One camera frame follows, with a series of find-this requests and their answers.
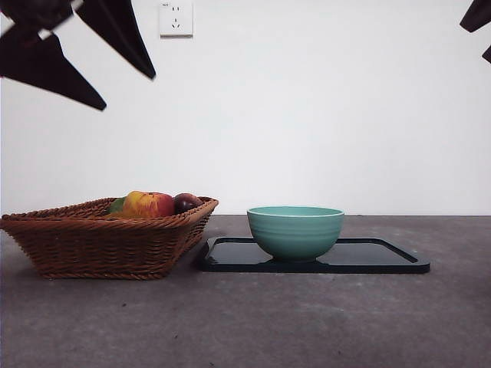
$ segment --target red apple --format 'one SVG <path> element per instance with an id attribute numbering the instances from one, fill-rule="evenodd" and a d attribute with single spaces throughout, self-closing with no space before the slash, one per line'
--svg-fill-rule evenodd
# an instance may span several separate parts
<path id="1" fill-rule="evenodd" d="M 180 193 L 174 197 L 174 212 L 176 214 L 189 211 L 199 205 L 202 205 L 203 201 L 191 193 Z"/>
<path id="2" fill-rule="evenodd" d="M 174 214 L 174 201 L 168 194 L 134 190 L 124 200 L 123 214 L 144 218 L 171 216 Z"/>

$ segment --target tabletop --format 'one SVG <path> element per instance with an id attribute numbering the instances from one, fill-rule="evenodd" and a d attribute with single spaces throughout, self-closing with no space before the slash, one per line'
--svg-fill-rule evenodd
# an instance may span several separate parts
<path id="1" fill-rule="evenodd" d="M 343 237 L 417 251 L 427 274 L 202 272 L 214 215 L 162 280 L 45 280 L 2 233 L 3 368 L 488 367 L 491 217 L 346 216 Z"/>

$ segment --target wall socket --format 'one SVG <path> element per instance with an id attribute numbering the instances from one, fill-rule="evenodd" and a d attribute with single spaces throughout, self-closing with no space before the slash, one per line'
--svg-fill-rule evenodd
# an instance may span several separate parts
<path id="1" fill-rule="evenodd" d="M 160 37 L 190 38 L 193 36 L 193 3 L 186 1 L 160 4 Z"/>

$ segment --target green bowl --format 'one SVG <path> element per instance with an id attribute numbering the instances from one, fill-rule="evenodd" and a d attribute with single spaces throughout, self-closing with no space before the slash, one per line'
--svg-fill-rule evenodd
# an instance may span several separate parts
<path id="1" fill-rule="evenodd" d="M 259 247 L 279 261 L 314 261 L 332 248 L 344 212 L 321 207 L 258 207 L 247 211 Z"/>

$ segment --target green fruit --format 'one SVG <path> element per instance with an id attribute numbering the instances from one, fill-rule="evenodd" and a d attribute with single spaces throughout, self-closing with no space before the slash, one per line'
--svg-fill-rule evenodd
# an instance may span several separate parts
<path id="1" fill-rule="evenodd" d="M 115 199 L 109 206 L 109 213 L 123 211 L 123 203 L 126 197 Z"/>

